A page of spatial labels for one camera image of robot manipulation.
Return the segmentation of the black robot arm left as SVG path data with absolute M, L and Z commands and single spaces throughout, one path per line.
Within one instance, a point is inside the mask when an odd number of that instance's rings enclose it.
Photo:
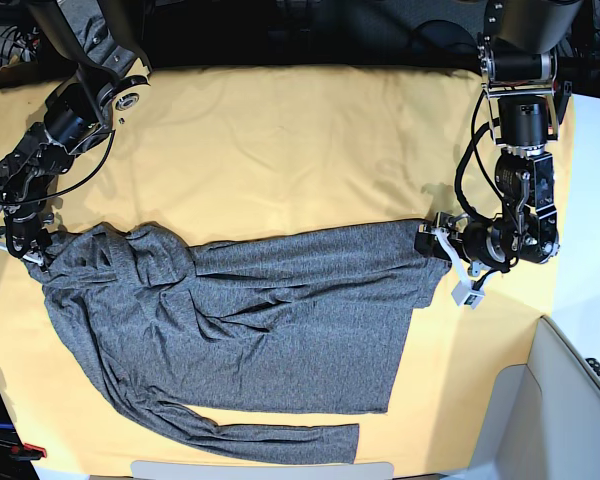
M 547 145 L 559 137 L 554 100 L 557 44 L 581 7 L 578 1 L 490 1 L 477 37 L 482 74 L 480 104 L 489 119 L 471 126 L 471 139 L 456 168 L 454 192 L 463 212 L 436 214 L 421 225 L 416 250 L 428 257 L 458 257 L 475 271 L 506 273 L 517 262 L 544 264 L 559 250 L 553 156 Z M 489 218 L 463 192 L 478 143 L 490 135 L 501 153 L 488 184 L 501 203 Z

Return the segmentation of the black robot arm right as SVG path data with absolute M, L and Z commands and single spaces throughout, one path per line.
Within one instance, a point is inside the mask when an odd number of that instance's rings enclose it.
M 135 87 L 148 77 L 141 47 L 147 1 L 28 1 L 33 20 L 75 71 L 45 101 L 45 113 L 0 160 L 0 250 L 38 266 L 47 263 L 54 217 L 50 187 L 74 161 L 101 143 L 111 145 L 117 112 L 135 105 Z

